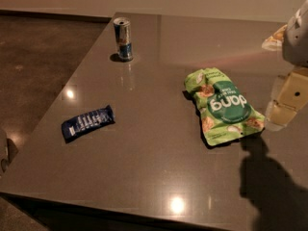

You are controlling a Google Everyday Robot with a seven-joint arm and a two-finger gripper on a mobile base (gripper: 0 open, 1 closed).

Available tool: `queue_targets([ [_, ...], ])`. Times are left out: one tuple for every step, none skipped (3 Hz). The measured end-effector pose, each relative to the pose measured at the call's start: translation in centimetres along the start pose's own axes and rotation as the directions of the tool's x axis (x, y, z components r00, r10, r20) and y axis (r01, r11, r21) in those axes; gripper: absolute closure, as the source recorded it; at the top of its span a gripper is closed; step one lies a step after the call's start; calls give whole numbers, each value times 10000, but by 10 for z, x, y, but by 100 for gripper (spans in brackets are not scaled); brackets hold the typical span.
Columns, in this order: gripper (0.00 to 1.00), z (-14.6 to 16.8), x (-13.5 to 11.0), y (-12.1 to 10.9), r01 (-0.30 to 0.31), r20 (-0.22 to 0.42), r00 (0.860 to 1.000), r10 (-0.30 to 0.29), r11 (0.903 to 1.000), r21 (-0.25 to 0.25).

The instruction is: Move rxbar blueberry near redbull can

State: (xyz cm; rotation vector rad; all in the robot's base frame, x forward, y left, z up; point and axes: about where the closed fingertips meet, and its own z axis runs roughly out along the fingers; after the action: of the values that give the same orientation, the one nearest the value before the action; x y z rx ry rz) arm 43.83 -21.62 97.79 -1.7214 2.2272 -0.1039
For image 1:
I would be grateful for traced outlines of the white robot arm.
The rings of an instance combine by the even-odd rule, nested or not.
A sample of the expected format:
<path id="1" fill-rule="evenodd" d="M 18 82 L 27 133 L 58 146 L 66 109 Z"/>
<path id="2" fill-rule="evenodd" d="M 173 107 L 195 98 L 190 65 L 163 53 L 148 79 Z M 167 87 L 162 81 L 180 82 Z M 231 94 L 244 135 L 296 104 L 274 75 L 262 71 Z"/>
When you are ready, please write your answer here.
<path id="1" fill-rule="evenodd" d="M 283 59 L 294 66 L 287 76 L 276 78 L 266 110 L 265 127 L 279 131 L 308 103 L 308 0 L 262 47 L 281 51 Z"/>

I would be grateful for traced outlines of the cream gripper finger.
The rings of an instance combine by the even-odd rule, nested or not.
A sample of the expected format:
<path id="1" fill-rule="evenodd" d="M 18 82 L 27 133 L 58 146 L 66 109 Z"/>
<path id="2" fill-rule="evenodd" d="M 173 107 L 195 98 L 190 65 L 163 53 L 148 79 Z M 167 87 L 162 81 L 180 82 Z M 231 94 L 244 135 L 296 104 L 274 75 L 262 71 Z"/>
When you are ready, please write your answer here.
<path id="1" fill-rule="evenodd" d="M 266 129 L 279 131 L 285 128 L 307 103 L 308 68 L 296 66 L 287 76 L 279 75 L 266 110 Z"/>

